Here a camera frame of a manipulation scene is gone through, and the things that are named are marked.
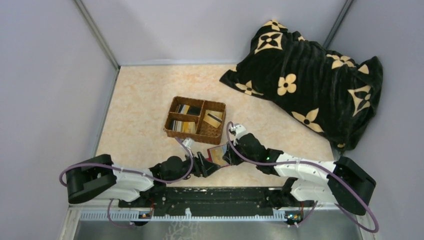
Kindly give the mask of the brown wicker basket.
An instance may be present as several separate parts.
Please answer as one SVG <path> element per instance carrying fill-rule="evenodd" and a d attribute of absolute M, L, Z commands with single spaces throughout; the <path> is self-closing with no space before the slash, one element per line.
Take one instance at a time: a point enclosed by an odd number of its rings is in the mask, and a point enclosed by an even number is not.
<path fill-rule="evenodd" d="M 201 107 L 200 115 L 196 116 L 177 113 L 176 108 L 180 104 Z M 206 110 L 223 112 L 222 123 L 219 128 L 215 128 L 203 121 Z M 223 135 L 225 118 L 226 104 L 223 102 L 175 96 L 171 101 L 167 117 L 164 123 L 163 131 L 166 132 L 168 137 L 178 137 L 180 139 L 192 138 L 198 143 L 219 145 L 221 143 L 221 138 Z M 169 130 L 169 124 L 171 120 L 195 122 L 196 133 L 185 133 Z"/>

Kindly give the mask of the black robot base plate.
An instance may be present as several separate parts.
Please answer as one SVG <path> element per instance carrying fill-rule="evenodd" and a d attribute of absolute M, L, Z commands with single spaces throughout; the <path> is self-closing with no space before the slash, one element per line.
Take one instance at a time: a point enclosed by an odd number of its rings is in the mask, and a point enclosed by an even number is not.
<path fill-rule="evenodd" d="M 274 210 L 313 205 L 312 200 L 296 200 L 283 187 L 160 187 L 118 202 L 120 208 L 152 208 L 155 217 L 182 216 L 186 209 L 194 217 L 271 216 Z"/>

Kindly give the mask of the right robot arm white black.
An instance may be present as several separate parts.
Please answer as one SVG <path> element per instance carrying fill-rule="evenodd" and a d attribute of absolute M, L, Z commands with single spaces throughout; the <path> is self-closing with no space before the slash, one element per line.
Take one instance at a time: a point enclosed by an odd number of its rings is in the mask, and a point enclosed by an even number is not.
<path fill-rule="evenodd" d="M 298 202 L 334 203 L 351 214 L 366 214 L 376 181 L 346 156 L 336 161 L 311 160 L 266 148 L 251 133 L 227 141 L 230 165 L 252 163 L 266 175 L 285 177 L 289 196 Z"/>

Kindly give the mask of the red leather card holder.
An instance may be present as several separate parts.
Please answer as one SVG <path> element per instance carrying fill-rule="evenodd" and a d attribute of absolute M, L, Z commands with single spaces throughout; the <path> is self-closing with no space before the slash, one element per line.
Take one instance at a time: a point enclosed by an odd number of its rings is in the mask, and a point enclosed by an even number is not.
<path fill-rule="evenodd" d="M 225 160 L 225 153 L 227 152 L 227 145 L 218 145 L 207 149 L 207 160 L 211 163 L 217 164 L 220 167 L 227 167 L 230 164 Z"/>

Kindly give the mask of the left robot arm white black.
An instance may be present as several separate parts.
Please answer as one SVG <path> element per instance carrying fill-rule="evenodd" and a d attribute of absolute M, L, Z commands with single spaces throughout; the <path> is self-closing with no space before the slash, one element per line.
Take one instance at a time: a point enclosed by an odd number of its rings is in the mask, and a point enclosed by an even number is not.
<path fill-rule="evenodd" d="M 185 160 L 170 156 L 166 161 L 143 170 L 124 168 L 102 154 L 69 167 L 60 175 L 70 204 L 91 200 L 119 200 L 125 208 L 145 206 L 164 193 L 170 183 L 190 177 L 206 178 L 221 166 L 206 160 L 201 152 L 186 154 Z"/>

